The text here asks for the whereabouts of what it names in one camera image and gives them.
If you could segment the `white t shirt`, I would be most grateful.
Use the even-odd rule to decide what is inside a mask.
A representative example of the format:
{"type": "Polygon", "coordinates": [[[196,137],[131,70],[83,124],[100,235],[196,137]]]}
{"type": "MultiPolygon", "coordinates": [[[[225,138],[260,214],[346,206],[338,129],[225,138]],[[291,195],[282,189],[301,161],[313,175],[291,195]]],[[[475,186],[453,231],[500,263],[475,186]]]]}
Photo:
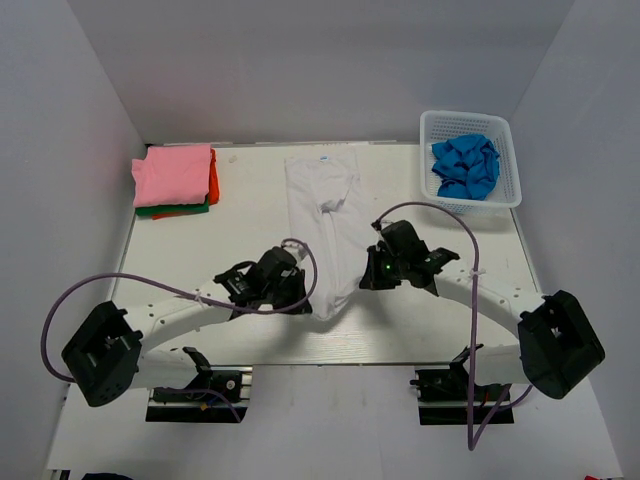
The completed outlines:
{"type": "Polygon", "coordinates": [[[318,280],[310,304],[318,320],[336,316],[357,290],[374,243],[371,201],[356,155],[347,150],[285,161],[291,235],[311,248],[318,280]]]}

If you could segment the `blue t shirt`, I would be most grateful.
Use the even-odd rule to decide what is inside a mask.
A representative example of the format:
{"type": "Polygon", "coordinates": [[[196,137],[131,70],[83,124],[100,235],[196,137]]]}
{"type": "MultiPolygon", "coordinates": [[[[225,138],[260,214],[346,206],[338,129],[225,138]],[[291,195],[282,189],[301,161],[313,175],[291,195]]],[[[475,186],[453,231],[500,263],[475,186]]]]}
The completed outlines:
{"type": "Polygon", "coordinates": [[[482,134],[467,134],[431,146],[432,172],[440,179],[438,195],[458,200],[484,201],[500,175],[500,153],[482,134]]]}

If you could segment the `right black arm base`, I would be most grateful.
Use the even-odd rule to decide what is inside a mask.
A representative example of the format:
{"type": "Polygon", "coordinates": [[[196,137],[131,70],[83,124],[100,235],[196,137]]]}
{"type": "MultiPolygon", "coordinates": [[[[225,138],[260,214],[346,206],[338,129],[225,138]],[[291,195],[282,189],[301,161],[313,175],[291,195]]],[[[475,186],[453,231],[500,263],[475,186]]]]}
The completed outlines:
{"type": "MultiPolygon", "coordinates": [[[[417,393],[419,422],[422,426],[467,424],[467,382],[460,382],[451,370],[418,369],[410,385],[417,393]]],[[[500,385],[475,387],[475,425],[479,426],[487,417],[502,390],[500,385]]]]}

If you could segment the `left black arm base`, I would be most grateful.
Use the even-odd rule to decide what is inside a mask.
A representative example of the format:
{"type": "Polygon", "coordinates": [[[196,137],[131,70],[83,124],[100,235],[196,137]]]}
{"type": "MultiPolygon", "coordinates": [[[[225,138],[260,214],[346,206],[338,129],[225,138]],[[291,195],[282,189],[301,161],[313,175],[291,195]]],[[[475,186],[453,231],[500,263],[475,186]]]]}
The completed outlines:
{"type": "Polygon", "coordinates": [[[252,368],[215,366],[194,347],[154,352],[148,360],[147,422],[236,424],[244,419],[252,368]]]}

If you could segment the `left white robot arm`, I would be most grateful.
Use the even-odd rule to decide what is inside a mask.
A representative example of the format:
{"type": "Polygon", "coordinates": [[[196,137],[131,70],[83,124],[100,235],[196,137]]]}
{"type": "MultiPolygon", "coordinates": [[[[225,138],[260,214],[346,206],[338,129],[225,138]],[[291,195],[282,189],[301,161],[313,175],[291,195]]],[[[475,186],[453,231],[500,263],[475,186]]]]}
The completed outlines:
{"type": "Polygon", "coordinates": [[[167,286],[170,297],[135,307],[113,301],[95,306],[62,350],[61,357],[91,407],[102,407],[131,388],[163,390],[199,399],[210,391],[211,366],[194,347],[159,347],[203,327],[243,314],[309,314],[315,286],[301,267],[313,255],[286,239],[258,261],[243,261],[200,287],[167,286]]]}

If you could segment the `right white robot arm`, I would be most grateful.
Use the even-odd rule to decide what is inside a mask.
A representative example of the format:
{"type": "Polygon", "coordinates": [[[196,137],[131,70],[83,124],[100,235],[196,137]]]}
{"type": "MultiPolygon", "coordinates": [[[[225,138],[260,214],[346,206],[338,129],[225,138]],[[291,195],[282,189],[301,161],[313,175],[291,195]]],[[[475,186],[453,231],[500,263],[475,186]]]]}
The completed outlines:
{"type": "Polygon", "coordinates": [[[511,345],[467,347],[450,362],[452,388],[463,398],[477,397],[488,385],[529,384],[562,399],[605,359],[574,295],[525,291],[474,271],[451,250],[429,249],[402,220],[383,228],[368,247],[359,286],[391,290],[404,282],[476,309],[515,337],[511,345]]]}

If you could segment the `folded orange t shirt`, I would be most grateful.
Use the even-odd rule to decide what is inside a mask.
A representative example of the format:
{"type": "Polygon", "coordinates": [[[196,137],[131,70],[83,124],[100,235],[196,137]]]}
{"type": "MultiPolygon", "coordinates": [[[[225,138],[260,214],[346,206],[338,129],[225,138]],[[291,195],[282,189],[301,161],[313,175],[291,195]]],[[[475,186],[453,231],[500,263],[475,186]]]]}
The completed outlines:
{"type": "MultiPolygon", "coordinates": [[[[216,152],[213,148],[210,149],[210,156],[211,156],[211,164],[210,164],[210,174],[209,174],[209,193],[207,196],[209,207],[216,205],[220,200],[220,187],[219,187],[219,179],[218,179],[218,172],[217,172],[217,165],[216,165],[216,152]]],[[[186,216],[186,215],[151,217],[151,219],[160,220],[164,218],[179,217],[179,216],[186,216]]]]}

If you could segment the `white plastic basket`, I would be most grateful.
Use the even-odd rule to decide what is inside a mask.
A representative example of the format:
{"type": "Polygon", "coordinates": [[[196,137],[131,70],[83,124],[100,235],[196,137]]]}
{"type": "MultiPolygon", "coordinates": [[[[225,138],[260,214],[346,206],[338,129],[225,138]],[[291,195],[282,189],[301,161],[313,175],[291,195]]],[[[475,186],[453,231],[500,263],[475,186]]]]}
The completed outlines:
{"type": "Polygon", "coordinates": [[[517,207],[521,188],[515,149],[508,122],[487,114],[428,110],[420,117],[420,178],[424,197],[458,214],[494,215],[517,207]],[[432,172],[435,157],[431,146],[467,134],[482,134],[500,153],[500,175],[494,190],[484,201],[458,200],[438,195],[440,179],[432,172]]]}

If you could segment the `folded pink t shirt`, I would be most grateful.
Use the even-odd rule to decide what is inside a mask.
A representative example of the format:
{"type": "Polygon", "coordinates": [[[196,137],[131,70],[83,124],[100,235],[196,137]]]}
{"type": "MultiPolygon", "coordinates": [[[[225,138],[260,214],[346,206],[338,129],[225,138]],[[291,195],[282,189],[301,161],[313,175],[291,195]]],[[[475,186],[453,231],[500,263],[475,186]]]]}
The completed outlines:
{"type": "Polygon", "coordinates": [[[209,193],[211,152],[207,144],[149,147],[133,159],[133,206],[201,204],[209,193]]]}

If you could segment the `folded green t shirt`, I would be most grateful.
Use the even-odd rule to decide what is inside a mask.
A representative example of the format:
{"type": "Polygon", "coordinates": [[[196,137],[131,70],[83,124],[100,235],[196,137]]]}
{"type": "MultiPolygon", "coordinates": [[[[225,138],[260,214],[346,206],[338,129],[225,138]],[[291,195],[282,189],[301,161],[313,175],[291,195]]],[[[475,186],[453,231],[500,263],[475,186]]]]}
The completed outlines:
{"type": "Polygon", "coordinates": [[[165,217],[175,215],[200,214],[209,211],[209,202],[201,204],[158,205],[151,207],[136,207],[135,213],[140,217],[165,217]]]}

